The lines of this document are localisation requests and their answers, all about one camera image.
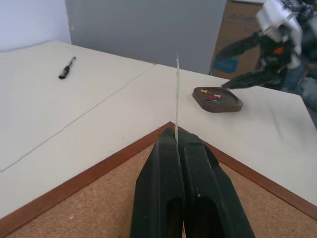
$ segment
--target wooden frame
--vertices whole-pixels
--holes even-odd
[[[118,165],[129,160],[136,154],[140,153],[141,151],[152,145],[157,140],[158,136],[166,128],[174,129],[175,124],[172,122],[168,122],[167,124],[163,125],[157,130],[151,132],[150,134],[137,140],[131,145],[123,148],[117,153],[111,155],[110,157],[99,162],[98,164],[85,170],[79,175],[64,182],[60,186],[54,188],[53,190],[45,193],[44,195],[33,200],[32,202],[26,204],[25,206],[0,219],[0,238],[3,238],[8,234],[12,233],[13,231],[17,230],[24,224],[30,222],[42,213],[51,209],[64,199],[68,198],[72,194],[84,188],[91,182],[95,181],[99,177],[109,172],[110,170],[114,169]],[[249,167],[233,159],[232,157],[216,149],[215,147],[207,143],[205,144],[212,150],[212,152],[217,157],[219,162],[238,172],[250,181],[256,183],[260,187],[271,192],[281,200],[287,202],[291,206],[295,207],[296,209],[300,210],[301,212],[305,213],[306,215],[317,221],[316,206],[302,199],[296,194],[290,192],[289,190],[283,188],[277,183],[269,180],[268,178],[264,177],[258,172],[250,169]]]

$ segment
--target cork surface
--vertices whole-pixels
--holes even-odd
[[[8,238],[127,238],[135,181],[151,147],[40,215]],[[317,238],[317,222],[228,167],[257,238]]]

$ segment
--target brown tray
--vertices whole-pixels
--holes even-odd
[[[208,93],[203,93],[201,90],[207,90]],[[220,104],[210,103],[206,101],[209,96],[214,94],[220,94],[220,99],[217,102]],[[207,112],[211,113],[228,113],[228,112],[238,112],[242,109],[243,102],[237,98],[228,89],[221,87],[198,87],[194,89],[193,97],[198,102],[198,104]]]

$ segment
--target white tabletop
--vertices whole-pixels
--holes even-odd
[[[0,218],[175,122],[175,68],[58,42],[6,54]],[[73,56],[78,61],[59,80]],[[317,205],[317,131],[299,96],[234,90],[241,112],[212,114],[191,93],[226,80],[185,70],[180,80],[180,126]]]

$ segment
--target pen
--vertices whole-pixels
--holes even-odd
[[[60,73],[59,75],[59,79],[64,79],[66,78],[66,76],[68,75],[69,73],[69,70],[70,70],[70,67],[73,65],[74,61],[76,60],[76,57],[73,57],[71,59],[71,61],[69,62],[69,64],[63,69],[63,71]]]

